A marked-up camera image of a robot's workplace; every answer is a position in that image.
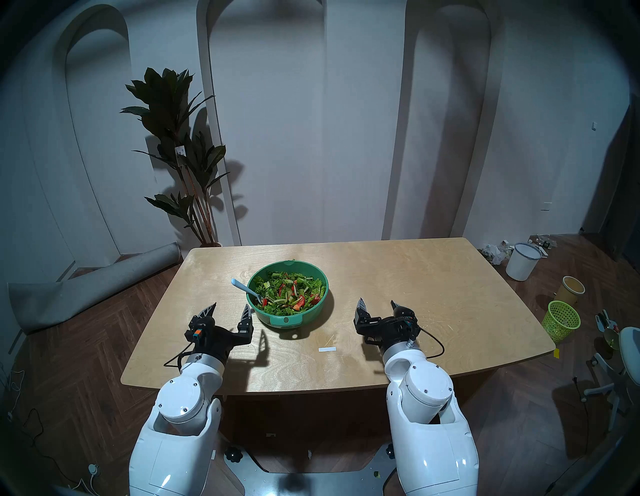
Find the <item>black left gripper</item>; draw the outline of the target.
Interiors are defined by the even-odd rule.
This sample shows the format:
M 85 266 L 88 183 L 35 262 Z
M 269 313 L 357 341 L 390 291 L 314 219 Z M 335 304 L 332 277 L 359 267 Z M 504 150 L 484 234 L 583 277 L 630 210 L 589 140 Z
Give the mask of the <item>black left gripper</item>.
M 213 303 L 193 316 L 193 325 L 189 325 L 189 342 L 194 344 L 192 354 L 208 355 L 220 362 L 227 362 L 229 354 L 236 346 L 250 344 L 253 338 L 254 325 L 252 308 L 246 304 L 238 323 L 238 331 L 231 332 L 215 325 L 214 322 L 202 322 L 211 318 L 217 303 Z

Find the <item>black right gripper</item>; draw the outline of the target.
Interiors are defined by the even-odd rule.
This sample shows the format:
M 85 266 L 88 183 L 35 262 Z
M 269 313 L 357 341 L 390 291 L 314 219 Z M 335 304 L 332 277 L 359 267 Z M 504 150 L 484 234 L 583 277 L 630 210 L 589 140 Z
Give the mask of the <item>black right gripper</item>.
M 366 344 L 378 346 L 386 351 L 398 343 L 415 342 L 419 334 L 417 319 L 401 317 L 401 305 L 390 301 L 393 317 L 371 317 L 362 298 L 356 304 L 354 327 L 357 334 L 365 337 Z

